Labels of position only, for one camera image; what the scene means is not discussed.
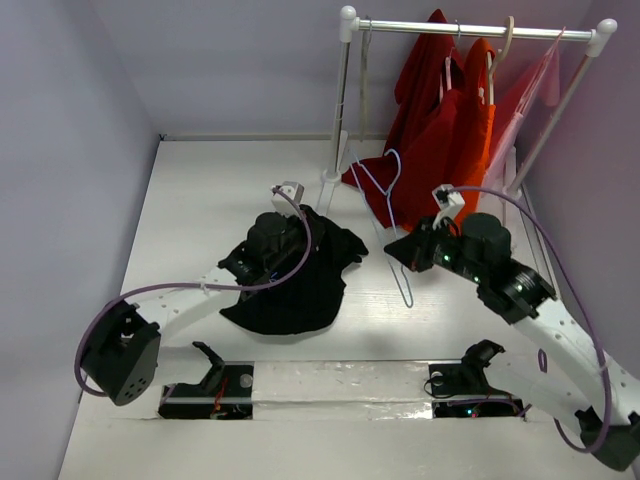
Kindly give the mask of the black t shirt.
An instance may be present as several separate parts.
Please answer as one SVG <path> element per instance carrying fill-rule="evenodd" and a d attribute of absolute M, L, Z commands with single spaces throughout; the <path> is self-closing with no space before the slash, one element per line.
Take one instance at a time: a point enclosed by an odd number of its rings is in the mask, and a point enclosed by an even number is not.
<path fill-rule="evenodd" d="M 271 283 L 269 289 L 243 291 L 235 305 L 220 314 L 237 326 L 268 336 L 297 335 L 329 327 L 339 312 L 346 283 L 343 271 L 369 254 L 360 237 L 303 205 L 312 232 L 307 247 L 299 217 L 260 214 L 247 237 L 218 262 L 242 286 Z"/>

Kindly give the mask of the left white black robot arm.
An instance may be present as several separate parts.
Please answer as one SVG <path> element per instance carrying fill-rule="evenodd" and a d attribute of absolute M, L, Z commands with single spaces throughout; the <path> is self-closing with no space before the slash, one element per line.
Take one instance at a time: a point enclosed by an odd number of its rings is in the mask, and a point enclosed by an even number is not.
<path fill-rule="evenodd" d="M 235 284 L 216 282 L 216 271 L 210 271 L 198 282 L 150 285 L 109 301 L 77 347 L 74 375 L 80 388 L 116 406 L 132 403 L 153 385 L 216 392 L 223 378 L 221 357 L 202 340 L 182 347 L 166 342 L 233 298 L 251 300 L 298 275 L 314 249 L 308 216 L 268 213 L 256 222 L 265 221 L 276 227 L 269 250 L 254 254 L 241 243 L 219 264 Z"/>

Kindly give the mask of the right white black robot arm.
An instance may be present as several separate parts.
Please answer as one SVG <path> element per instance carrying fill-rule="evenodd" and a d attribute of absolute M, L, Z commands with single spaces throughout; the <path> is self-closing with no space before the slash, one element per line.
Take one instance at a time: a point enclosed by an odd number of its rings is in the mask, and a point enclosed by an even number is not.
<path fill-rule="evenodd" d="M 639 382 L 593 340 L 558 299 L 553 286 L 511 256 L 511 234 L 491 214 L 474 213 L 461 227 L 448 218 L 422 219 L 384 250 L 413 272 L 434 266 L 476 286 L 481 303 L 527 337 L 568 377 L 519 369 L 513 354 L 481 340 L 452 364 L 431 369 L 442 396 L 511 394 L 552 416 L 580 438 L 600 463 L 615 471 L 639 456 Z"/>

